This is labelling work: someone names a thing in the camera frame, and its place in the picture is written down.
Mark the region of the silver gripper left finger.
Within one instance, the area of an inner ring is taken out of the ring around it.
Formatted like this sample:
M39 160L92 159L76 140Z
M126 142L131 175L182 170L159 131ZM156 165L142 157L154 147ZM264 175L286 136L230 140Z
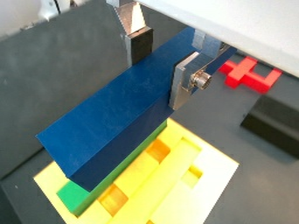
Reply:
M152 53L154 29L146 25L139 2L123 4L116 15L124 31L127 63L132 66Z

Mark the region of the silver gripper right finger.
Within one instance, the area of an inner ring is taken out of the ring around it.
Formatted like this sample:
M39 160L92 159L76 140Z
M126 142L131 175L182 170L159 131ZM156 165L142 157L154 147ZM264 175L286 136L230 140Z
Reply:
M194 32L191 46L196 51L175 65L172 72L168 105L174 110L188 101L196 88L207 88L211 83L207 67L230 48L230 45L200 30Z

